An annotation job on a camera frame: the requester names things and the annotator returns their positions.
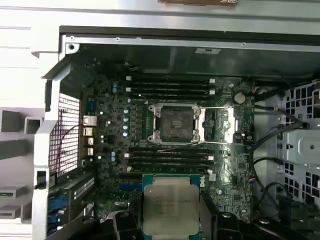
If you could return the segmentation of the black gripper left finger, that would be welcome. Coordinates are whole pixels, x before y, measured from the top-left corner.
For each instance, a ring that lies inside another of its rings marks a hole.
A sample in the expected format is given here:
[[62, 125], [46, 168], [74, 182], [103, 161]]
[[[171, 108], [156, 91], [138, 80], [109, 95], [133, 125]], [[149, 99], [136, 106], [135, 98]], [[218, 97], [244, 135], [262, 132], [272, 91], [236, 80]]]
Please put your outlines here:
[[139, 223], [143, 194], [134, 191], [127, 210], [111, 212], [104, 221], [92, 216], [81, 216], [51, 235], [52, 240], [142, 240]]

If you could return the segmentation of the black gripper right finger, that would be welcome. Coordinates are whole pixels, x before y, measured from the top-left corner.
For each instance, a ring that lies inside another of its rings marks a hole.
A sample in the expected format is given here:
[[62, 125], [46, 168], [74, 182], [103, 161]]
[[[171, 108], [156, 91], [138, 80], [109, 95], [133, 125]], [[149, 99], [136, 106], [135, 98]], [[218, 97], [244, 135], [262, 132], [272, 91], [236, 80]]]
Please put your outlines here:
[[211, 196], [200, 193], [200, 224], [207, 240], [318, 240], [320, 212], [302, 202], [279, 198], [279, 221], [261, 215], [249, 222], [220, 211]]

